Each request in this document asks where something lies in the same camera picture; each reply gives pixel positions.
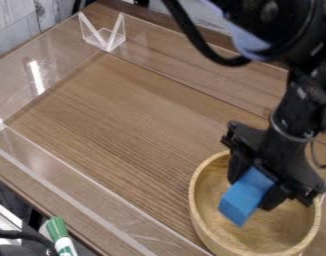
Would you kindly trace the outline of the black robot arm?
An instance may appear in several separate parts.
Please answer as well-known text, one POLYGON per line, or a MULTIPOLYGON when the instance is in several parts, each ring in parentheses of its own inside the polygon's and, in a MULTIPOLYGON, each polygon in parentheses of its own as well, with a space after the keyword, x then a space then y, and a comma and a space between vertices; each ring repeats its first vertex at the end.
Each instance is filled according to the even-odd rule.
POLYGON ((209 46, 178 0, 162 0, 201 54, 228 67, 253 61, 288 67, 286 91, 266 129, 238 121, 228 125, 222 143, 230 149, 228 179, 236 185, 252 167, 272 180, 258 207, 274 209, 288 199, 313 204, 326 192, 306 151, 326 132, 326 0, 206 0, 233 27, 240 55, 225 57, 209 46))

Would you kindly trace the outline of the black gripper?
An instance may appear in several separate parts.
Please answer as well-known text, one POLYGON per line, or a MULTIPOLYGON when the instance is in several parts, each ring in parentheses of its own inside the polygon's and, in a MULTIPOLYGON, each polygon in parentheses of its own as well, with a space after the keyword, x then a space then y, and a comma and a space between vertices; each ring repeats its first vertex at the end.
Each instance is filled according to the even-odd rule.
POLYGON ((228 180, 232 184, 252 167, 273 181, 260 207, 272 211, 286 199, 309 207, 326 192, 326 184, 306 159, 306 147, 322 131, 318 117, 273 114, 266 129, 230 121, 221 142, 230 149, 228 180))

